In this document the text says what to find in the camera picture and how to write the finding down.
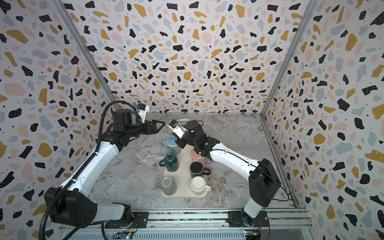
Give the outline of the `light blue mug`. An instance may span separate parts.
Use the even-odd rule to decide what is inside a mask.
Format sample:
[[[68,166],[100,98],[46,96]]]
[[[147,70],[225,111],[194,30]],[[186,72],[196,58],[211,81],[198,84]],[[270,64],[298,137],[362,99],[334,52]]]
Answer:
[[[176,137],[169,137],[161,142],[161,147],[167,153],[178,155],[181,152],[181,148],[176,144]]]

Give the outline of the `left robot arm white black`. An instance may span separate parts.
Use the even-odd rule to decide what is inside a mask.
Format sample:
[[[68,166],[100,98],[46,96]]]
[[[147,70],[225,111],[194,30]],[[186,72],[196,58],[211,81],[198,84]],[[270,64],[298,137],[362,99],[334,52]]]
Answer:
[[[57,224],[86,228],[112,221],[125,228],[134,222],[130,205],[97,204],[90,200],[90,192],[109,162],[141,135],[157,134],[165,122],[146,120],[149,106],[137,105],[133,110],[120,109],[113,112],[113,122],[99,137],[96,148],[76,172],[58,188],[49,188],[44,198],[47,204],[40,230],[47,221]]]

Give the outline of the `light green mug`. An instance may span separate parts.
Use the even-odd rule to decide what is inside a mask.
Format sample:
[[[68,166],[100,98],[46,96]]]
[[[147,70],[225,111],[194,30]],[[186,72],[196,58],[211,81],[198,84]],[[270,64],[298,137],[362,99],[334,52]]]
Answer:
[[[184,127],[191,119],[178,119],[177,122],[180,126]]]

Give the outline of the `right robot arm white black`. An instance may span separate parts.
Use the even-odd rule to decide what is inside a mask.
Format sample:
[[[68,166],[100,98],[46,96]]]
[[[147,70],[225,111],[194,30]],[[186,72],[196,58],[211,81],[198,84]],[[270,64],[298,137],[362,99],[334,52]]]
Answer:
[[[219,140],[209,137],[196,120],[184,126],[171,120],[168,127],[177,138],[176,144],[180,148],[192,146],[201,157],[229,167],[248,181],[250,198],[240,211],[240,222],[236,225],[253,226],[259,213],[269,206],[282,187],[272,163],[267,159],[253,160],[229,149]]]

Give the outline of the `pink mug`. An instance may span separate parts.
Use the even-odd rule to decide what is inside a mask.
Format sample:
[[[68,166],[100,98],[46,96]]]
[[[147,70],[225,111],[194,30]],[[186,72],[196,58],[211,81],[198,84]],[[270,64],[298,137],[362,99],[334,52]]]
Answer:
[[[210,164],[213,162],[212,160],[208,159],[207,157],[202,157],[201,155],[196,153],[194,149],[191,150],[191,157],[192,157],[192,160],[194,162],[201,162],[204,165]]]

